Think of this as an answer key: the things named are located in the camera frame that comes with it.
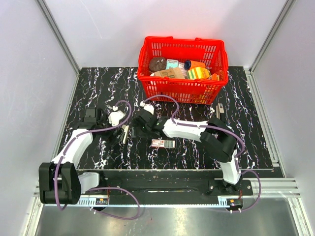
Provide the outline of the beige stapler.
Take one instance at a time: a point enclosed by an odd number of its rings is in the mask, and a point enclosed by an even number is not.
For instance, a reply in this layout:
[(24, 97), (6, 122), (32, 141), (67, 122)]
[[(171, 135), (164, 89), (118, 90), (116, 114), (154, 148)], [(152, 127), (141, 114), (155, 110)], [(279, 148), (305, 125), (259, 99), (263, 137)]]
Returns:
[(122, 125), (122, 129), (123, 129), (123, 144), (126, 144), (126, 140), (127, 140), (127, 136), (128, 136), (128, 132), (129, 132), (129, 125)]

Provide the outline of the beige staple remover tool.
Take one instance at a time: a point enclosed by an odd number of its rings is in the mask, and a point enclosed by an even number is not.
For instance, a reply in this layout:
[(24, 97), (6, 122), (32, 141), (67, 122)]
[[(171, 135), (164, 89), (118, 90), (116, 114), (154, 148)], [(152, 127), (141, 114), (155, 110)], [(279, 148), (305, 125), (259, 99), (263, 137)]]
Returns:
[(216, 106), (216, 116), (218, 119), (223, 118), (223, 114), (224, 114), (224, 108), (223, 105), (221, 103), (218, 103)]

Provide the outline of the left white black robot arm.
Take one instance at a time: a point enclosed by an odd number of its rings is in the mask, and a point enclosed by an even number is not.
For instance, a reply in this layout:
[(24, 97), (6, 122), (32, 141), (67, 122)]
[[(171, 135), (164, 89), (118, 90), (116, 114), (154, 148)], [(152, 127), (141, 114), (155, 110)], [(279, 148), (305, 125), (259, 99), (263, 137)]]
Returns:
[(43, 204), (75, 205), (81, 195), (88, 190), (95, 194), (105, 192), (107, 183), (99, 173), (87, 172), (77, 174), (79, 164), (85, 150), (92, 144), (97, 135), (113, 141), (119, 139), (115, 134), (122, 131), (113, 129), (121, 124), (125, 114), (115, 110), (109, 115), (101, 108), (88, 108), (85, 116), (72, 131), (69, 141), (51, 162), (39, 166), (39, 196)]

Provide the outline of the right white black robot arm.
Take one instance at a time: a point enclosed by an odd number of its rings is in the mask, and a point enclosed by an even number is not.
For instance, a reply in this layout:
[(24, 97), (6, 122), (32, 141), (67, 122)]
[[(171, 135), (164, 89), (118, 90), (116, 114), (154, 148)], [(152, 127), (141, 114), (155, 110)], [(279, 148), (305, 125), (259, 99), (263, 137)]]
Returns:
[(135, 138), (182, 138), (200, 142), (210, 158), (220, 163), (226, 193), (241, 190), (242, 177), (237, 161), (237, 136), (227, 130), (216, 117), (209, 121), (183, 121), (160, 117), (141, 109), (131, 122), (131, 135)]

